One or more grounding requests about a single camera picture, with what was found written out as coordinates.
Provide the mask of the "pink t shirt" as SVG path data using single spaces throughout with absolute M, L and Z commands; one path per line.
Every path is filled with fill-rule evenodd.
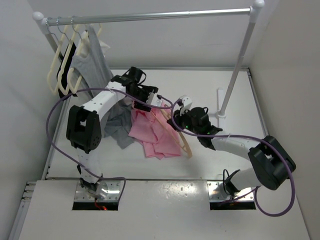
M 132 126 L 128 135 L 142 144 L 146 158 L 161 160 L 180 156 L 181 148 L 157 122 L 152 113 L 167 123 L 160 109 L 153 108 L 150 112 L 145 112 L 134 108 L 131 111 Z M 173 131 L 175 137 L 179 137 L 170 125 L 167 127 Z

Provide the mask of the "beige plastic hanger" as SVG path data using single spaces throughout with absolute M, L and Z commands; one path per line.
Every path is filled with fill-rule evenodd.
M 162 126 L 162 128 L 170 135 L 174 142 L 180 147 L 180 149 L 187 154 L 187 157 L 191 158 L 193 156 L 193 152 L 185 136 L 181 132 L 177 132 L 178 137 L 176 137 L 173 131 L 169 130 L 169 128 L 167 127 L 167 123 L 161 121 L 155 113 L 152 112 L 152 115 L 154 116 L 156 121 Z

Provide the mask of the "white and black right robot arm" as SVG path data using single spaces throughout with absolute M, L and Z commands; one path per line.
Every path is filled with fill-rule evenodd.
M 223 180 L 225 196 L 259 186 L 274 191 L 296 170 L 295 162 L 275 137 L 268 135 L 256 140 L 231 137 L 211 124 L 206 107 L 194 107 L 183 114 L 176 110 L 167 123 L 178 132 L 190 131 L 205 148 L 228 152 L 251 163 L 250 168 L 238 169 Z

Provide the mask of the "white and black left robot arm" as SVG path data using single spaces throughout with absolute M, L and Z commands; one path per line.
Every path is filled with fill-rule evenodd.
M 103 176 L 96 150 L 102 140 L 102 119 L 127 96 L 134 98 L 139 110 L 151 111 L 150 105 L 156 102 L 159 88 L 143 85 L 140 79 L 145 75 L 139 68 L 131 67 L 123 75 L 115 75 L 92 100 L 69 110 L 66 138 L 76 149 L 80 183 L 92 193 L 98 191 Z

